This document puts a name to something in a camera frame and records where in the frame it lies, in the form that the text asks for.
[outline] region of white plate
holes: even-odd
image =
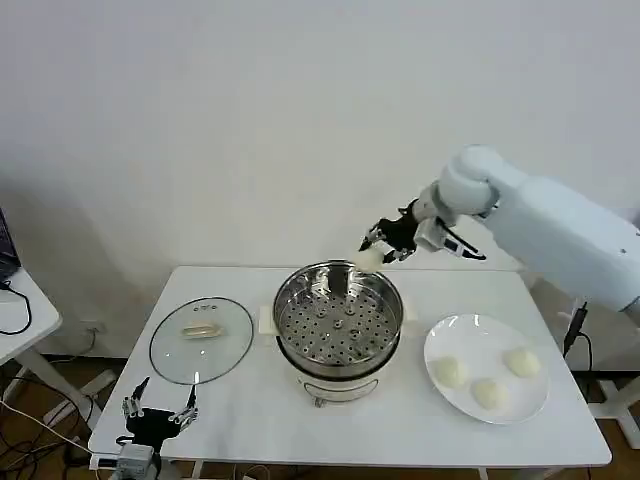
[[[535,377],[520,378],[504,364],[503,354],[518,347],[526,347],[540,358],[524,335],[504,323],[486,315],[454,315],[439,322],[427,335],[424,361],[436,388],[454,406],[484,422],[505,425],[536,415],[549,394],[549,374],[544,365]],[[464,386],[452,389],[436,380],[431,362],[445,356],[452,356],[467,367],[469,378]],[[471,385],[483,378],[491,378],[507,388],[507,405],[495,410],[478,405],[471,394]]]

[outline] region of glass lid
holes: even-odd
[[[228,298],[200,298],[178,307],[158,325],[149,358],[166,380],[197,385],[230,372],[252,340],[253,322],[242,305]]]

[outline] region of white wall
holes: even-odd
[[[97,352],[126,355],[175,265],[347,256],[468,143],[629,216],[639,17],[618,0],[0,3],[0,204],[65,317],[48,348],[94,318]],[[463,230],[487,268],[514,267]]]

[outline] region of power outlet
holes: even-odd
[[[83,320],[80,324],[85,330],[95,330],[96,333],[107,333],[107,326],[104,322],[96,322],[94,320]]]

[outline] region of floor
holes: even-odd
[[[80,386],[88,382],[91,378],[106,368],[111,368],[116,373],[122,370],[123,363],[118,360],[107,359],[88,359],[80,358],[70,363],[57,363],[58,370],[67,377],[72,383]],[[2,374],[10,376],[15,374],[15,366],[7,364],[2,367]],[[593,395],[597,397],[597,388],[590,389]],[[99,398],[98,404],[104,405],[111,389],[104,390]],[[19,408],[30,415],[41,417],[52,406],[58,403],[59,398],[56,394],[46,391],[38,385],[24,385],[24,387],[12,399],[14,407]],[[636,414],[640,414],[640,403],[635,406]],[[69,418],[59,424],[58,431],[67,432],[73,427],[74,419]],[[613,451],[613,461],[610,465],[601,468],[591,469],[591,478],[593,480],[616,479],[616,480],[637,480],[640,478],[640,450],[634,451],[628,448],[626,441],[614,421],[598,422],[604,435]],[[38,435],[40,427],[34,422],[19,417],[15,414],[8,414],[3,411],[0,414],[0,432],[9,443],[17,443],[27,439],[33,439]],[[88,431],[79,425],[73,434],[79,435],[85,441],[88,439]],[[45,433],[38,441],[38,445],[47,445],[56,442],[56,437]],[[6,445],[0,439],[0,469],[5,469],[20,455],[14,452],[6,453]],[[65,473],[65,462],[63,459],[64,449],[58,448],[50,455],[40,460],[37,469],[30,465],[28,468],[19,472],[20,480],[96,480],[94,472],[87,470],[86,467],[71,468]],[[79,456],[79,452],[74,452],[74,456]],[[179,463],[178,468],[183,472],[184,476],[189,476],[191,472],[191,464],[188,462]],[[238,465],[237,478],[242,478],[240,473],[244,472],[250,465]],[[224,478],[231,477],[233,466],[224,463],[205,464],[202,477],[203,478]],[[433,469],[400,469],[400,468],[364,468],[364,467],[310,467],[310,466],[285,466],[275,465],[269,466],[271,479],[273,480],[378,480],[378,479],[397,479],[397,480],[477,480],[478,473],[474,470],[450,469],[450,470],[433,470]],[[507,470],[490,470],[489,478],[491,480],[502,480],[511,478],[514,471]],[[253,471],[256,480],[266,479],[266,475],[260,469]],[[109,471],[101,471],[99,473],[101,480],[107,480],[110,476]],[[16,473],[7,476],[8,479],[17,479]],[[565,470],[553,477],[557,480],[587,480],[588,472],[586,469],[569,469]]]

